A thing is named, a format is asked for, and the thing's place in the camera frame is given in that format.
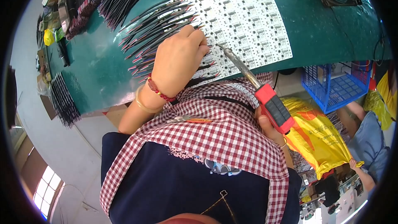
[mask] checkered apron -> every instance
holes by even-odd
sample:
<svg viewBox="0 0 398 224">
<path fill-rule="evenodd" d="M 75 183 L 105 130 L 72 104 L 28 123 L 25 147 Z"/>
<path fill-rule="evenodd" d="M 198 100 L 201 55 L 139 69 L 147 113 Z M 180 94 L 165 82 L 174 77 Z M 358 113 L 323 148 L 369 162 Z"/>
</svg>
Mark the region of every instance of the checkered apron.
<svg viewBox="0 0 398 224">
<path fill-rule="evenodd" d="M 262 83 L 272 83 L 271 73 L 259 74 L 257 78 Z M 204 99 L 206 96 L 225 96 L 253 108 L 258 106 L 254 88 L 245 78 L 214 82 L 180 92 L 177 95 L 179 103 L 167 103 L 159 116 L 144 124 L 127 140 L 113 161 L 100 194 L 101 206 L 108 216 L 113 197 L 134 158 L 145 142 L 155 142 L 268 179 L 266 223 L 281 221 L 289 183 L 281 148 L 262 134 L 253 113 L 246 107 L 234 102 Z M 211 119 L 212 122 L 167 123 L 167 120 L 182 115 Z"/>
</svg>

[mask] teal table surface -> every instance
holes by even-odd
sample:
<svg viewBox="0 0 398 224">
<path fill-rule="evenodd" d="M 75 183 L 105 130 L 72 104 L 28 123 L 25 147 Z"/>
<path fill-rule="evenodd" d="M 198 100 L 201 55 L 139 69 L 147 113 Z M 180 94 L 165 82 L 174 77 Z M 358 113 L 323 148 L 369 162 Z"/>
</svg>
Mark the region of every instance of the teal table surface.
<svg viewBox="0 0 398 224">
<path fill-rule="evenodd" d="M 140 0 L 128 14 L 126 22 L 160 1 Z M 361 6 L 333 7 L 334 13 L 325 8 L 321 0 L 275 1 L 285 23 L 293 58 L 253 69 L 252 72 L 373 59 L 380 25 L 370 0 L 362 0 Z M 69 67 L 63 67 L 55 45 L 50 46 L 49 52 L 53 52 L 51 74 L 55 76 L 57 72 L 62 72 L 82 114 L 133 99 L 138 79 L 133 79 L 127 72 L 131 60 L 124 60 L 126 54 L 118 47 L 124 37 L 123 32 L 117 33 L 118 30 L 111 32 L 103 23 L 103 18 L 94 11 L 85 30 L 67 41 Z M 376 57 L 380 58 L 381 52 L 379 47 Z M 390 58 L 391 50 L 386 45 L 384 59 Z"/>
</svg>

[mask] blue jeans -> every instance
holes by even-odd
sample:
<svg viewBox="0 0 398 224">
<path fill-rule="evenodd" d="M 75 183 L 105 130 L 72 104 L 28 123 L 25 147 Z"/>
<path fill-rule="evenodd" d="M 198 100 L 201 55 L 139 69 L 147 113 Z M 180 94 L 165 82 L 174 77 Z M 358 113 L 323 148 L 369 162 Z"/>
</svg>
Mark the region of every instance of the blue jeans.
<svg viewBox="0 0 398 224">
<path fill-rule="evenodd" d="M 386 147 L 383 131 L 376 114 L 368 112 L 353 139 L 347 144 L 348 150 L 356 161 L 364 161 L 365 169 L 375 183 L 380 181 L 390 154 Z"/>
</svg>

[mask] printed graphic on shirt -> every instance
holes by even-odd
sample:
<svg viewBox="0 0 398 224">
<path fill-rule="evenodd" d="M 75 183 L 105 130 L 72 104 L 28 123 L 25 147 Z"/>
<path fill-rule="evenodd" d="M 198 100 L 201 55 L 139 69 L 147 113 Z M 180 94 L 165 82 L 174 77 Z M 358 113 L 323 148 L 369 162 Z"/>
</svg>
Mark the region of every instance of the printed graphic on shirt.
<svg viewBox="0 0 398 224">
<path fill-rule="evenodd" d="M 206 158 L 203 159 L 202 157 L 198 157 L 192 154 L 187 154 L 186 152 L 183 152 L 178 149 L 168 148 L 167 151 L 175 157 L 179 157 L 181 159 L 192 159 L 197 163 L 204 164 L 207 168 L 210 169 L 210 174 L 216 173 L 219 175 L 227 174 L 228 176 L 232 176 L 232 175 L 238 175 L 242 171 L 241 169 L 233 168 L 231 166 L 225 166 L 221 163 L 213 162 Z"/>
</svg>

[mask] led circuit board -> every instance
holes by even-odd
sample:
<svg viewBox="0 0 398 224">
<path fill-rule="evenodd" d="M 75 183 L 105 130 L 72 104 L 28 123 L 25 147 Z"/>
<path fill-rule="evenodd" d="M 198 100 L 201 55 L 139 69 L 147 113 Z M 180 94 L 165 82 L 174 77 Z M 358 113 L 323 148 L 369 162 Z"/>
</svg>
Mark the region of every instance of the led circuit board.
<svg viewBox="0 0 398 224">
<path fill-rule="evenodd" d="M 231 48 L 250 69 L 293 57 L 285 25 L 274 0 L 187 0 L 204 25 L 208 45 L 214 45 L 193 76 L 214 77 L 196 86 L 240 71 L 215 44 Z"/>
</svg>

